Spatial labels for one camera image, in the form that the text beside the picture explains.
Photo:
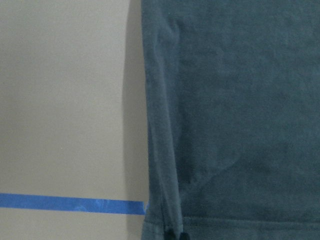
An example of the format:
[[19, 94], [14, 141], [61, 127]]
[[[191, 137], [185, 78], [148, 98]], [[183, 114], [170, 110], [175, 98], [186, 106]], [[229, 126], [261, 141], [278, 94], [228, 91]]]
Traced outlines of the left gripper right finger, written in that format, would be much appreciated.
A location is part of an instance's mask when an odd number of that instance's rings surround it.
[[187, 232], [181, 232], [179, 240], [189, 240], [189, 234]]

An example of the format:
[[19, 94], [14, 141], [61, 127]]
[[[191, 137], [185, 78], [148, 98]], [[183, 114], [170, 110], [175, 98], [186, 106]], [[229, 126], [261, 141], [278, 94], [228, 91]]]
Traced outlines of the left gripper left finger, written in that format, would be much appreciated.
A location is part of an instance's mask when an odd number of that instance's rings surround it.
[[164, 240], [175, 240], [175, 232], [172, 228], [164, 232]]

